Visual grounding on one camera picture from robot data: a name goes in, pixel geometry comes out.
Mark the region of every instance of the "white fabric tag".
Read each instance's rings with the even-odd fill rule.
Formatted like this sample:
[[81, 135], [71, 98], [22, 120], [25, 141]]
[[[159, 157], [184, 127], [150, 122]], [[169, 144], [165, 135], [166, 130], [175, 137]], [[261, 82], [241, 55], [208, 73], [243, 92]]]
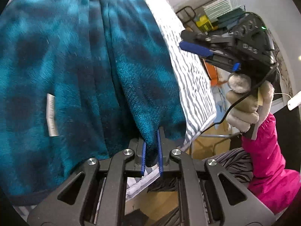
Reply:
[[55, 124], [55, 97], [49, 93], [47, 93], [46, 120], [49, 136], [58, 136], [58, 128]]

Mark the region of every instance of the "white device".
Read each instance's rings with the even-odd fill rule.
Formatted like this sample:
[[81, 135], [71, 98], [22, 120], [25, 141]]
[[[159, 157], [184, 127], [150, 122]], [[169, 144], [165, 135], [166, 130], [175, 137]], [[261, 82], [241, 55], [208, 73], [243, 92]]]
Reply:
[[301, 91], [287, 102], [287, 107], [290, 111], [299, 105], [301, 105]]

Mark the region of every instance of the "pink jacket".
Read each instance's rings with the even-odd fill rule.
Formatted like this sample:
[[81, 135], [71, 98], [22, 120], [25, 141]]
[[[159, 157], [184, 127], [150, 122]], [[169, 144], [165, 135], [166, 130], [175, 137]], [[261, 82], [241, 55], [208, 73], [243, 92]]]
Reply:
[[289, 206], [301, 183], [299, 172], [284, 169], [275, 125], [275, 117], [270, 113], [259, 127], [257, 139], [242, 137], [242, 147], [250, 153], [253, 163], [254, 178], [248, 189], [277, 214]]

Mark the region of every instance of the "black cable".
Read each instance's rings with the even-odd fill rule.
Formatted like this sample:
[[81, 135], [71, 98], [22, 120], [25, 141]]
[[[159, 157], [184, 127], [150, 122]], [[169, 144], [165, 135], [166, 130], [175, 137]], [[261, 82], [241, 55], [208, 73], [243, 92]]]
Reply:
[[237, 105], [238, 103], [240, 103], [241, 101], [243, 101], [245, 98], [249, 97], [252, 92], [259, 88], [265, 81], [266, 79], [268, 78], [268, 76], [270, 74], [272, 74], [276, 69], [277, 69], [277, 66], [278, 66], [278, 63], [275, 63], [274, 66], [270, 69], [270, 71], [265, 75], [265, 77], [259, 82], [257, 83], [256, 85], [254, 85], [251, 90], [249, 92], [247, 92], [244, 96], [242, 96], [239, 100], [237, 100], [236, 102], [234, 102], [230, 107], [229, 109], [226, 111], [225, 115], [223, 116], [223, 118], [219, 121], [219, 122], [216, 122], [216, 123], [212, 123], [209, 127], [207, 127], [205, 130], [203, 130], [200, 135], [202, 133], [204, 133], [205, 131], [207, 131], [208, 129], [210, 129], [211, 127], [215, 126], [215, 125], [218, 125], [218, 124], [221, 124], [227, 117], [227, 115], [229, 114], [230, 110], [235, 106]]

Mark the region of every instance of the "person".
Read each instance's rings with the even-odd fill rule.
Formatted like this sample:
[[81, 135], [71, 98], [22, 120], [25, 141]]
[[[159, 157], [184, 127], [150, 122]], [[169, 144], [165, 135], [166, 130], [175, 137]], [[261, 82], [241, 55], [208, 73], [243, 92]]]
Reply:
[[[233, 104], [251, 88], [251, 80], [243, 74], [232, 73], [228, 78], [231, 88], [226, 99]], [[241, 132], [255, 124], [252, 139], [242, 136], [242, 148], [249, 153], [253, 178], [248, 189], [274, 214], [286, 209], [301, 187], [300, 173], [285, 169], [285, 159], [277, 142], [276, 120], [270, 113], [274, 88], [268, 81], [260, 88], [262, 106], [253, 95], [237, 104], [227, 121]]]

